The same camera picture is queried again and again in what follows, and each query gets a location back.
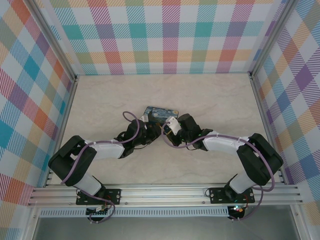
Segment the aluminum rail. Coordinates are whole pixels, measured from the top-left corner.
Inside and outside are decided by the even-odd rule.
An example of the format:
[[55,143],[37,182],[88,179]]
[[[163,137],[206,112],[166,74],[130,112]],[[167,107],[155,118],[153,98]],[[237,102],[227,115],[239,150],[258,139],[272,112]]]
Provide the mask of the aluminum rail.
[[[193,184],[112,184],[108,189],[121,189],[121,207],[195,207],[195,206],[233,206],[232,203],[211,204],[205,196],[208,188],[223,188],[225,183]],[[256,205],[261,192],[253,190]],[[76,205],[76,189],[73,187],[53,185],[35,188],[29,201],[31,208],[82,207]],[[265,192],[262,205],[300,205],[302,204],[298,187],[276,183],[274,190]]]

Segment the floor surface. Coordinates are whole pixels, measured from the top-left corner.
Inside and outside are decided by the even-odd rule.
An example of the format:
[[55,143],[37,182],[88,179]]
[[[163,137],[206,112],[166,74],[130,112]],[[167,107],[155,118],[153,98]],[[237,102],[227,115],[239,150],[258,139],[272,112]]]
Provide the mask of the floor surface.
[[[80,77],[62,144],[73,135],[110,140],[127,129],[123,111],[140,117],[147,106],[189,113],[221,134],[266,135],[247,74],[100,75]],[[158,138],[126,158],[94,161],[88,172],[104,184],[226,183],[242,170],[237,156],[174,149]]]

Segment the beige marble floor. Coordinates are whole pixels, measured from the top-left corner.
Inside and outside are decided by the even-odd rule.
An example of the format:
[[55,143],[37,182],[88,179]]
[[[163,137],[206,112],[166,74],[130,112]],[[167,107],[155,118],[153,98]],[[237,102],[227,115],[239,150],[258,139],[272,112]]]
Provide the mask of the beige marble floor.
[[[222,134],[265,135],[247,74],[105,75],[80,77],[63,143],[73,135],[110,140],[127,129],[123,111],[140,117],[147,106],[189,113]],[[88,172],[104,184],[226,183],[242,170],[236,156],[174,149],[158,138],[127,158],[94,161]]]

